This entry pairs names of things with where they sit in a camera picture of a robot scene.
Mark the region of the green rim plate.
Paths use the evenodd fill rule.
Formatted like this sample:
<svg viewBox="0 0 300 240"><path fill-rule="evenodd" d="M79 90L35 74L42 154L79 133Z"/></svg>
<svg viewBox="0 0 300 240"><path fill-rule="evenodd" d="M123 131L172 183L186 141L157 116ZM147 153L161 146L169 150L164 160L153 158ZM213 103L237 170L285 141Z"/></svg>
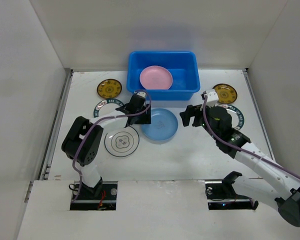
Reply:
<svg viewBox="0 0 300 240"><path fill-rule="evenodd" d="M123 105L124 103L116 98L104 99L95 106L93 110L93 117L98 118L110 114Z"/></svg>
<svg viewBox="0 0 300 240"><path fill-rule="evenodd" d="M220 107L226 109L227 113L232 117L232 127L236 130L243 128L245 124L245 117L242 111L232 104L221 104Z"/></svg>

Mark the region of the light blue plate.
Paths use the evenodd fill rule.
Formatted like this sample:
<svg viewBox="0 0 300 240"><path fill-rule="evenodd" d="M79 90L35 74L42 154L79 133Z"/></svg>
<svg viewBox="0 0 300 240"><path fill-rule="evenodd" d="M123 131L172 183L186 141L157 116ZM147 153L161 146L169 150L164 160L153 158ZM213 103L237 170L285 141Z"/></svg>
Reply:
<svg viewBox="0 0 300 240"><path fill-rule="evenodd" d="M154 108L151 110L151 123L141 126L143 134L153 142L167 142L178 130L177 117L168 109Z"/></svg>

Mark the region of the yellow patterned plate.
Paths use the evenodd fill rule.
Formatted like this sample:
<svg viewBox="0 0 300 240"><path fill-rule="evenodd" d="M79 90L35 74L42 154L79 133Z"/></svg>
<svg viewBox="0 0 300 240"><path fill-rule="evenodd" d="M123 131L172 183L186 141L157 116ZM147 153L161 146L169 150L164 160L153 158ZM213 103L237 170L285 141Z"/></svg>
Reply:
<svg viewBox="0 0 300 240"><path fill-rule="evenodd" d="M238 98L238 93L234 87L226 83L219 83L213 87L218 95L220 104L232 104Z"/></svg>
<svg viewBox="0 0 300 240"><path fill-rule="evenodd" d="M122 89L122 84L118 80L108 78L98 84L96 93L103 99L113 99L121 94Z"/></svg>

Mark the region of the pink plate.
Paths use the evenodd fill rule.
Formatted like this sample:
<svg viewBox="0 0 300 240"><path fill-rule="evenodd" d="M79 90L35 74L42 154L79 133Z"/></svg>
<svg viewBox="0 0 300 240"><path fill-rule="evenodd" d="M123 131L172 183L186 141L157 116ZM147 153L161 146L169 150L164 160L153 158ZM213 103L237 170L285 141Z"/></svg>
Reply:
<svg viewBox="0 0 300 240"><path fill-rule="evenodd" d="M139 82L146 90L168 90L173 84L173 76L166 68L152 65L141 71Z"/></svg>

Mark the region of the white plate with flower emblem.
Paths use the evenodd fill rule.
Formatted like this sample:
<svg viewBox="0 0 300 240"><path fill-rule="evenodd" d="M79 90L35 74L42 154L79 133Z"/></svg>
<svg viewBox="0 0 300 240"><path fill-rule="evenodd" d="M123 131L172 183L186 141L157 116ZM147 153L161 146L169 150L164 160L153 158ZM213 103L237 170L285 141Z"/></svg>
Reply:
<svg viewBox="0 0 300 240"><path fill-rule="evenodd" d="M140 144L138 132L131 126L108 132L104 137L107 152L118 158L132 155Z"/></svg>

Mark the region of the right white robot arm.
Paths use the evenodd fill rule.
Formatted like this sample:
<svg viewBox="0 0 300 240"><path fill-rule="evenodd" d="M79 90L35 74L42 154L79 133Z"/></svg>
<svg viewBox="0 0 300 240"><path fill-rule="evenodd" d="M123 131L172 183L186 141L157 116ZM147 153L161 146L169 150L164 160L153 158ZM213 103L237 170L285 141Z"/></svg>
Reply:
<svg viewBox="0 0 300 240"><path fill-rule="evenodd" d="M244 164L265 183L254 183L232 171L222 179L222 193L253 198L274 210L290 225L300 227L300 176L267 157L246 135L233 128L232 116L221 106L188 105L180 114L184 127L203 127L224 154Z"/></svg>

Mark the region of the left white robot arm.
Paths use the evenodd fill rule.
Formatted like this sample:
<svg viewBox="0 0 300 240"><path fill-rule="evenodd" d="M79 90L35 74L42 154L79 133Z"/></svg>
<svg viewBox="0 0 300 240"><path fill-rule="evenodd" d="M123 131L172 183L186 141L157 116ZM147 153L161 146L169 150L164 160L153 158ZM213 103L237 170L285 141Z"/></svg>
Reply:
<svg viewBox="0 0 300 240"><path fill-rule="evenodd" d="M115 130L129 130L132 125L151 123L151 100L145 90L136 91L129 102L104 117L88 119L77 117L68 131L61 150L72 160L73 169L79 174L76 197L82 189L92 198L102 194L103 179L93 163L101 141Z"/></svg>

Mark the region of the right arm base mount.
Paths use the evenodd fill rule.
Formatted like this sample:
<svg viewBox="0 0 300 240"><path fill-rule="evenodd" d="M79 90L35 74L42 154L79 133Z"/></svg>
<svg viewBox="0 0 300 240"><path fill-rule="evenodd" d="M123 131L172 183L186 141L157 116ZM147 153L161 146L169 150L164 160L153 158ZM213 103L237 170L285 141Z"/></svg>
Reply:
<svg viewBox="0 0 300 240"><path fill-rule="evenodd" d="M210 211L253 210L259 206L257 200L235 193L234 189L221 180L205 181L205 195Z"/></svg>

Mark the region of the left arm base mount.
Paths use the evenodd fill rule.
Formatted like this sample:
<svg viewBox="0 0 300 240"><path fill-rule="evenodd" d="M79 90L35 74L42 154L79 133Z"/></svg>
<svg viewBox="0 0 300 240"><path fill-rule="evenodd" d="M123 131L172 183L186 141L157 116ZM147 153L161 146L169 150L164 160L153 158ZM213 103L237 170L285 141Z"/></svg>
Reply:
<svg viewBox="0 0 300 240"><path fill-rule="evenodd" d="M72 191L70 200L71 211L115 211L117 208L118 182L104 181L91 190L79 182L69 184Z"/></svg>

